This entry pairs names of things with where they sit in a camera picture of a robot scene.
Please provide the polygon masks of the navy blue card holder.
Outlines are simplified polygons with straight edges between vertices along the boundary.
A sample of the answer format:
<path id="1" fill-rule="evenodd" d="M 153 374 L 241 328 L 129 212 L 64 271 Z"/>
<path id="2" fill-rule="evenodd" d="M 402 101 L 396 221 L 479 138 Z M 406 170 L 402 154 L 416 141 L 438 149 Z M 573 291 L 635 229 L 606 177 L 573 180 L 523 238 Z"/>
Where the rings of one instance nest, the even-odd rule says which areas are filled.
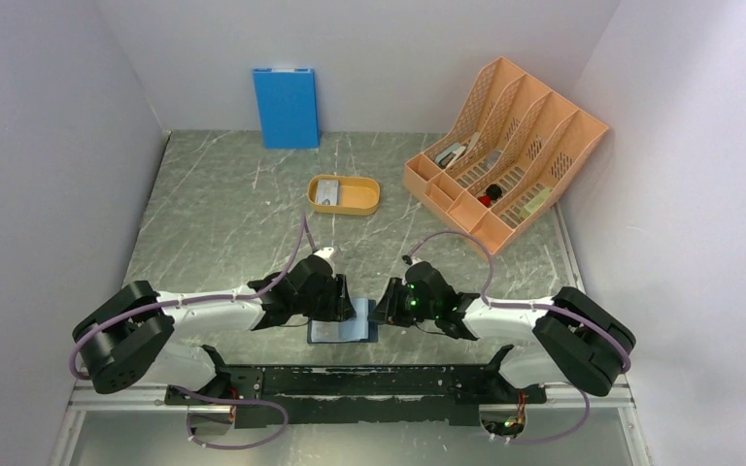
<path id="1" fill-rule="evenodd" d="M 368 298 L 353 298 L 356 315 L 342 322 L 308 323 L 307 343 L 326 344 L 373 344 L 378 342 L 378 325 L 369 320 L 376 301 Z"/>

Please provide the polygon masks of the orange oval tray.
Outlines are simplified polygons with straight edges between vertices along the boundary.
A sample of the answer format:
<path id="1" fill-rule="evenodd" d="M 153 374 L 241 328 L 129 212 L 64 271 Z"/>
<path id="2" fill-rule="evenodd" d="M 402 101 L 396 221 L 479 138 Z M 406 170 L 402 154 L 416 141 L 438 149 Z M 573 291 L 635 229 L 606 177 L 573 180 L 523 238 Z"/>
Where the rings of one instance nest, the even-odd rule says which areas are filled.
<path id="1" fill-rule="evenodd" d="M 320 179 L 336 179 L 340 183 L 339 204 L 321 206 L 315 203 L 316 184 Z M 312 209 L 322 214 L 370 216 L 378 210 L 381 188 L 370 178 L 337 175 L 317 175 L 308 185 L 307 197 Z"/>

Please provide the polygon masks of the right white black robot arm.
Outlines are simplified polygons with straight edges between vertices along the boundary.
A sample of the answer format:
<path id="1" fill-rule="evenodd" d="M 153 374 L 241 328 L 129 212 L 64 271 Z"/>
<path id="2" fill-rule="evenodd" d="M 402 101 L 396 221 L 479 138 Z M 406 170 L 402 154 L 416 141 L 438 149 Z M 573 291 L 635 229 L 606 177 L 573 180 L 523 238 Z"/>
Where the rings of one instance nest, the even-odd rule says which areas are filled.
<path id="1" fill-rule="evenodd" d="M 498 402 L 542 383 L 570 383 L 603 397 L 629 370 L 636 346 L 624 324 L 576 287 L 532 300 L 493 300 L 455 290 L 426 261 L 390 279 L 368 319 L 400 327 L 429 321 L 455 340 L 508 344 L 485 377 L 488 395 Z"/>

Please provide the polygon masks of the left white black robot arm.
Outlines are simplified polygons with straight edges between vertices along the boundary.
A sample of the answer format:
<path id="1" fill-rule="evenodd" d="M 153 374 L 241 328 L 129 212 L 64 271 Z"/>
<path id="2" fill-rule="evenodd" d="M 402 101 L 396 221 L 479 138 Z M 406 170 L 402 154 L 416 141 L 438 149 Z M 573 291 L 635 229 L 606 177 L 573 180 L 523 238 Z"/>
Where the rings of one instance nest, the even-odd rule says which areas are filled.
<path id="1" fill-rule="evenodd" d="M 214 350 L 187 346 L 185 339 L 217 330 L 281 327 L 294 316 L 320 322 L 357 316 L 345 276 L 322 250 L 221 291 L 172 293 L 147 281 L 130 283 L 74 327 L 69 370 L 100 394 L 138 382 L 166 383 L 215 404 L 228 394 L 230 377 Z"/>

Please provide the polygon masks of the silver VIP card stack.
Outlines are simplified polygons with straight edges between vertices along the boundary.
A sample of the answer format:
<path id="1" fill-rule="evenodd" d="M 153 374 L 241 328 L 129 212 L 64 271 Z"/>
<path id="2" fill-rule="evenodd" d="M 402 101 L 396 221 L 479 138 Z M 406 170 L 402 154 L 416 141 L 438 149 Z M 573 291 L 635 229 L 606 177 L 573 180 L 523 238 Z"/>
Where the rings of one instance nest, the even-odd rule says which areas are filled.
<path id="1" fill-rule="evenodd" d="M 321 206 L 339 204 L 340 183 L 336 179 L 320 179 L 316 184 L 315 203 Z"/>

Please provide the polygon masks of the red black stamp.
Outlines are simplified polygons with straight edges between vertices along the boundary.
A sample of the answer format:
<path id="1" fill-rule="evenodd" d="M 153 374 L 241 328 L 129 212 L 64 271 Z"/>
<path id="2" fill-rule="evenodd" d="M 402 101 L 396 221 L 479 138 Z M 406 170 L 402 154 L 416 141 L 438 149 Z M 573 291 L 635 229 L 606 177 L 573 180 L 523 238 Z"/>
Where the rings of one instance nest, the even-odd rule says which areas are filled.
<path id="1" fill-rule="evenodd" d="M 485 192 L 478 197 L 478 200 L 486 208 L 489 208 L 494 202 L 498 201 L 502 195 L 502 188 L 498 184 L 492 183 L 487 186 Z"/>

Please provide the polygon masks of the grey stapler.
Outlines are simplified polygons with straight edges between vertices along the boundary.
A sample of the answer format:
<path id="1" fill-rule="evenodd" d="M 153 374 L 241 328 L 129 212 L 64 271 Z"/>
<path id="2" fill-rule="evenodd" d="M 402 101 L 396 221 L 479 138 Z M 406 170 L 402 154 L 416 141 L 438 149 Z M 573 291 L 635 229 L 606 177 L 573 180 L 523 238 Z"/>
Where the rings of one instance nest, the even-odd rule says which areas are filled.
<path id="1" fill-rule="evenodd" d="M 466 149 L 466 145 L 453 143 L 434 158 L 434 163 L 440 168 L 445 169 L 450 163 L 460 157 Z"/>

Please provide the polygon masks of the green sticky note pad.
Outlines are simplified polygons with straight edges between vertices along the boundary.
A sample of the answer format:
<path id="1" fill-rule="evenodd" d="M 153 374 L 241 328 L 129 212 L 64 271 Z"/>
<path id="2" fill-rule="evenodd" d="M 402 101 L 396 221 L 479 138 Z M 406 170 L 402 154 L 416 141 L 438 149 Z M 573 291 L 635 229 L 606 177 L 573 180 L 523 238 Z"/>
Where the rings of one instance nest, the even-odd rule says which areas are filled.
<path id="1" fill-rule="evenodd" d="M 551 191 L 552 189 L 549 186 L 545 186 L 537 193 L 531 193 L 531 197 L 524 201 L 520 207 L 520 218 L 527 219 L 532 216 L 550 197 Z"/>

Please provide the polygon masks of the grey item in organizer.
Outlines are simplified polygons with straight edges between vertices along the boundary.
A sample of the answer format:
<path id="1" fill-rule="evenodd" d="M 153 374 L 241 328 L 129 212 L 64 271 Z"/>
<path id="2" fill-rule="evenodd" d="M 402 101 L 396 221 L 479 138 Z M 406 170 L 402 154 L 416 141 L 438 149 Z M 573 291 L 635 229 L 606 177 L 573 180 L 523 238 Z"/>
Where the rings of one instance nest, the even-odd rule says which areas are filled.
<path id="1" fill-rule="evenodd" d="M 491 150 L 482 163 L 483 168 L 485 170 L 490 170 L 490 168 L 492 168 L 497 163 L 501 155 L 502 155 L 502 150 L 499 150 L 499 149 Z"/>

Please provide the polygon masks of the orange desk file organizer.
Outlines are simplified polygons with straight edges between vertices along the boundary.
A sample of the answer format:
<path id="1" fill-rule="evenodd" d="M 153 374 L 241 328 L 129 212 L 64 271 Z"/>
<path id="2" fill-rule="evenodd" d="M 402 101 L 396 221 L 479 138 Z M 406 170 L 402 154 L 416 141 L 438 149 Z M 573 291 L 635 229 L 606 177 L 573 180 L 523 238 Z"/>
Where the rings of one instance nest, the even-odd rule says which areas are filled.
<path id="1" fill-rule="evenodd" d="M 518 239 L 564 194 L 609 127 L 509 59 L 483 67 L 452 129 L 406 162 L 405 188 L 451 228 L 472 235 L 490 254 Z M 453 143 L 466 151 L 445 169 L 434 158 Z M 493 149 L 497 163 L 482 163 Z M 478 197 L 498 184 L 489 208 Z M 523 202 L 545 186 L 552 191 L 529 218 Z"/>

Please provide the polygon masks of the blue folder box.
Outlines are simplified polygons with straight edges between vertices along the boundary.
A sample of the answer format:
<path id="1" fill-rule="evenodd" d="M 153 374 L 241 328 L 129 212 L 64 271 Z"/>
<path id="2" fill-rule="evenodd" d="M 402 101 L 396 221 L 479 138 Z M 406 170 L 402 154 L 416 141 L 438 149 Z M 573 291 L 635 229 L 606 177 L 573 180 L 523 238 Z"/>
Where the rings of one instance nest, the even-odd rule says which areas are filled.
<path id="1" fill-rule="evenodd" d="M 313 68 L 254 68 L 262 141 L 271 150 L 316 149 L 320 144 Z"/>

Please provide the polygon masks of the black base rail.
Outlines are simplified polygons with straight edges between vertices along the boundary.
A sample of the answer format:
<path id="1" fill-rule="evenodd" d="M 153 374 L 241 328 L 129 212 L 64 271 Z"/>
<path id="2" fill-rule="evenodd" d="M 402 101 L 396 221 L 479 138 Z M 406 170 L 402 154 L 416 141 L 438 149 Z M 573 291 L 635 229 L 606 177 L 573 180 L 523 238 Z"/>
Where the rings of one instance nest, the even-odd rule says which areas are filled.
<path id="1" fill-rule="evenodd" d="M 512 387 L 497 365 L 228 365 L 207 398 L 264 400 L 288 411 L 292 424 L 446 421 L 480 424 L 480 407 L 546 402 L 538 385 Z"/>

